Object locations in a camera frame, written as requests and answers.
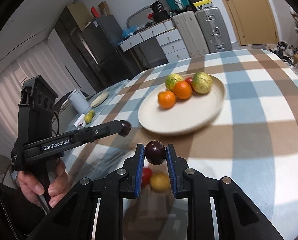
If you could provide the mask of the dark purple plum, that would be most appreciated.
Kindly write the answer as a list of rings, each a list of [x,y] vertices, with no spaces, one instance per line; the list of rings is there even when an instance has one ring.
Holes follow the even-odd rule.
[[[152,165],[161,165],[166,160],[165,146],[159,141],[150,141],[145,147],[145,157]]]
[[[132,125],[130,122],[126,121],[126,120],[120,120],[120,124],[121,124],[121,131],[120,131],[120,135],[122,137],[126,137],[129,135],[129,132],[132,129]]]

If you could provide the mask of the orange mandarin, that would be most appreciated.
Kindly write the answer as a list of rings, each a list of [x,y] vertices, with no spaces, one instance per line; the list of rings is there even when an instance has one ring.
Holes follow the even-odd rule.
[[[180,100],[187,100],[192,95],[192,88],[186,81],[179,81],[173,88],[173,93]]]
[[[157,96],[158,104],[163,109],[172,108],[176,103],[176,96],[173,92],[166,90]]]

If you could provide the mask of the yellow-green guava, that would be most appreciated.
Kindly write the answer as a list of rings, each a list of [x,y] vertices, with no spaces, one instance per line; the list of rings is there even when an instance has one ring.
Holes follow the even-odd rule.
[[[199,94],[208,94],[212,85],[212,77],[205,72],[197,72],[193,76],[192,87]]]
[[[172,91],[175,85],[183,80],[183,77],[177,73],[169,74],[165,79],[165,86],[168,90]]]

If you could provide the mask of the red tomato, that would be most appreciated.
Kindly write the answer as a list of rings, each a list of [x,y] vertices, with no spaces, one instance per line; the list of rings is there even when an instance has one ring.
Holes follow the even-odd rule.
[[[153,171],[149,167],[144,167],[142,170],[142,182],[141,186],[146,187],[150,183],[150,178],[153,174]]]
[[[192,83],[193,83],[193,77],[187,77],[185,79],[185,81],[193,88],[193,85],[192,85]]]

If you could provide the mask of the brown longan fruit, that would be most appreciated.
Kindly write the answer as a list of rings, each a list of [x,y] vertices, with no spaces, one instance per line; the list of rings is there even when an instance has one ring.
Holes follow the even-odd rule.
[[[155,172],[149,180],[150,188],[155,192],[164,192],[170,188],[169,178],[162,172]]]

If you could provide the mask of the large cream plate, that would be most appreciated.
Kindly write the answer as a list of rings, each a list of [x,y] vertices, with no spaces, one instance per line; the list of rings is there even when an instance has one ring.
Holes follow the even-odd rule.
[[[227,90],[220,79],[211,77],[213,85],[208,94],[194,92],[187,100],[177,100],[170,109],[163,109],[158,104],[158,94],[165,90],[165,85],[156,87],[139,107],[140,125],[156,134],[179,135],[194,132],[214,121],[223,108]]]

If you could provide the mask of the white curtain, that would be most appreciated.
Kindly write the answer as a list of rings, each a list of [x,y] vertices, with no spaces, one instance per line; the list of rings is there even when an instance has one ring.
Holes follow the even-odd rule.
[[[41,75],[61,98],[75,89],[47,40],[33,46],[0,74],[0,154],[9,155],[17,138],[18,104],[24,81]]]

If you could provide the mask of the small green citrus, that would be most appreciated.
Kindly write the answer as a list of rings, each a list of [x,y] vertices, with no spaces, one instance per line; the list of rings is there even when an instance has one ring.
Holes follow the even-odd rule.
[[[87,114],[87,115],[84,116],[84,121],[86,122],[86,124],[91,123],[92,119],[93,119],[93,117],[92,117],[91,114]]]
[[[90,110],[90,111],[88,112],[88,114],[89,114],[92,118],[95,116],[95,112],[94,112],[93,110]]]

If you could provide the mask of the white cylindrical kettle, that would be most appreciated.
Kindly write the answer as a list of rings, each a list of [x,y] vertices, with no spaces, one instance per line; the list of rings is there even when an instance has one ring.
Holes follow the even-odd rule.
[[[86,100],[84,94],[79,90],[73,90],[68,96],[67,99],[71,102],[73,107],[77,110],[78,113],[85,113],[89,108],[89,103]]]

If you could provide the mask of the small cream plate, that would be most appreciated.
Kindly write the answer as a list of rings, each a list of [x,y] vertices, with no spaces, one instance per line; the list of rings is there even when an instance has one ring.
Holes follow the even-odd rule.
[[[99,105],[101,105],[109,96],[109,92],[105,91],[101,93],[99,96],[97,96],[90,104],[90,107],[95,108]]]

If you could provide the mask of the white drawer desk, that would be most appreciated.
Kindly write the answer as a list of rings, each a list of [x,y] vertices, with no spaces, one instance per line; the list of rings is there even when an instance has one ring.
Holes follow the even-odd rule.
[[[151,40],[154,40],[159,45],[168,63],[190,58],[185,42],[172,20],[165,20],[154,24],[132,35],[120,43],[120,48],[122,51],[128,51]]]

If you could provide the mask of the black refrigerator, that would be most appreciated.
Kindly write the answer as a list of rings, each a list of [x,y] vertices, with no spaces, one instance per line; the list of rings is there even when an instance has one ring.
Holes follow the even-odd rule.
[[[122,29],[114,16],[94,18],[82,31],[93,58],[93,70],[100,81],[109,87],[122,80],[132,80],[141,69],[129,51],[122,51]]]

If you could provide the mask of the beige suitcase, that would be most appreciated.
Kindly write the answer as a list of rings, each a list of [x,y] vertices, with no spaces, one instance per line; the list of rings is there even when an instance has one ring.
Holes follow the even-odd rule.
[[[190,57],[204,56],[210,53],[193,11],[177,14],[172,17],[172,20],[182,36]]]

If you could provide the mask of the silver suitcase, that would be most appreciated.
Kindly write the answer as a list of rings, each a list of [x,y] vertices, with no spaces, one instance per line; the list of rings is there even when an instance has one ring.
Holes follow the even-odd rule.
[[[209,7],[195,12],[210,53],[232,50],[226,24],[217,7]]]

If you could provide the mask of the wooden door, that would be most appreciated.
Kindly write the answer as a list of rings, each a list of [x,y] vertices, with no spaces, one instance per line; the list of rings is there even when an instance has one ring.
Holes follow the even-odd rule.
[[[268,0],[222,0],[241,46],[274,44],[276,22]]]

